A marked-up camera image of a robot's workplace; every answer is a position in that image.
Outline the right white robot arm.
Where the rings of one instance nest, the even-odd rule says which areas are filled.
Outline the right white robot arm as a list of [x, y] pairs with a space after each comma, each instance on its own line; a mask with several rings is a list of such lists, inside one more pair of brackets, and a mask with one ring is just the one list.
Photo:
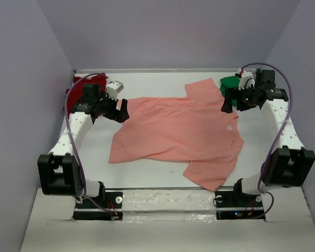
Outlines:
[[238, 111], [259, 108], [269, 125], [272, 144], [260, 172], [239, 179], [231, 193], [232, 202], [243, 206], [251, 195], [275, 188], [301, 187], [315, 161], [315, 153], [300, 141], [291, 120], [291, 90], [277, 88], [274, 67], [247, 71], [239, 68], [237, 87], [225, 88], [221, 111], [232, 113], [232, 102]]

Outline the pink t-shirt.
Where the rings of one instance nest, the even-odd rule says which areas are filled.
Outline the pink t-shirt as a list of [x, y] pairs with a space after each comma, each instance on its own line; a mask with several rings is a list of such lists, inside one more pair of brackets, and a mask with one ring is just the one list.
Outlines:
[[130, 117], [113, 136], [109, 162], [186, 162], [184, 176], [215, 191], [243, 146], [238, 115], [221, 111], [224, 98], [213, 79], [186, 84], [185, 91], [185, 97], [130, 99]]

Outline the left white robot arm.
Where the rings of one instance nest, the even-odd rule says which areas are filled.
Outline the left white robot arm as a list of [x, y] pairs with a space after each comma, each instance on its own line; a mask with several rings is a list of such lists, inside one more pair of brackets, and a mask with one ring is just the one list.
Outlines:
[[118, 99], [123, 90], [119, 81], [109, 81], [104, 90], [98, 84], [85, 84], [82, 96], [66, 115], [66, 128], [48, 154], [37, 160], [41, 189], [45, 195], [85, 197], [93, 207], [106, 201], [102, 182], [86, 179], [78, 151], [94, 125], [103, 116], [118, 123], [129, 119], [127, 100]]

